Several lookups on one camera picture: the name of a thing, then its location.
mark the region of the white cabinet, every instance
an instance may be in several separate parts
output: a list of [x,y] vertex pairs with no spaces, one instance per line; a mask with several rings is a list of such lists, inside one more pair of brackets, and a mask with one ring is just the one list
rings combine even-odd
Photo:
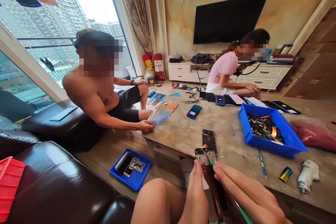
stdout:
[[[195,64],[182,61],[180,63],[168,63],[169,65],[169,79],[171,81],[185,81],[208,83],[209,72],[195,71]],[[206,65],[198,65],[199,68],[205,68]],[[247,74],[253,71],[257,65],[252,65],[243,70],[243,74]],[[286,73],[292,66],[288,65],[260,65],[257,70],[248,75],[230,76],[230,79],[234,83],[251,83],[259,86],[262,89],[275,90],[277,85],[284,78]]]

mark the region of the hand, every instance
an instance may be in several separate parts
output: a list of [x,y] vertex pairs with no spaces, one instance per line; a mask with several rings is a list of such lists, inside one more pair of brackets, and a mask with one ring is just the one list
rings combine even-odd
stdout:
[[245,88],[248,89],[248,90],[251,90],[252,93],[260,93],[261,92],[261,88],[258,87],[257,85],[254,85],[254,84],[246,83]]
[[134,85],[134,86],[139,86],[139,85],[142,85],[142,84],[146,84],[147,86],[149,86],[148,83],[145,82],[145,81],[139,81],[139,82],[135,82],[135,81],[133,81],[133,85]]
[[290,223],[278,205],[275,196],[258,181],[243,173],[215,162],[215,178],[225,191],[244,208],[253,223]]
[[183,214],[178,224],[207,224],[209,203],[203,190],[201,163],[195,159],[194,168],[189,176],[189,185]]
[[244,70],[245,68],[247,68],[247,63],[241,64],[238,68],[240,68],[241,70]]
[[141,122],[138,123],[138,130],[141,130],[143,133],[148,134],[149,132],[151,132],[154,128],[155,125],[151,125],[150,124],[151,121],[148,120],[143,120]]

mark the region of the black shorts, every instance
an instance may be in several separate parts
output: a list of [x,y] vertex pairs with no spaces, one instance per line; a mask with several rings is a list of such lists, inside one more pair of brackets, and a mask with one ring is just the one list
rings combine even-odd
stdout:
[[110,116],[130,123],[138,123],[139,110],[133,110],[131,107],[140,101],[140,91],[138,86],[133,86],[119,94],[118,105],[107,112]]

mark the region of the pink shirt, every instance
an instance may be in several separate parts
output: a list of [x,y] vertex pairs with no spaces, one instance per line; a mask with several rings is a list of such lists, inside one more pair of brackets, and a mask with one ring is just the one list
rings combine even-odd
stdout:
[[222,55],[213,65],[209,81],[210,83],[219,83],[221,75],[233,75],[238,64],[238,57],[234,52],[227,52]]

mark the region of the white skirt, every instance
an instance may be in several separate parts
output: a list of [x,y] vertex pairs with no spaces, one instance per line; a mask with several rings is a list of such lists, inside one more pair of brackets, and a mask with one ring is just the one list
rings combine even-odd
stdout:
[[235,89],[230,89],[226,87],[221,87],[219,83],[210,83],[208,82],[206,87],[207,93],[214,93],[215,95],[233,95]]

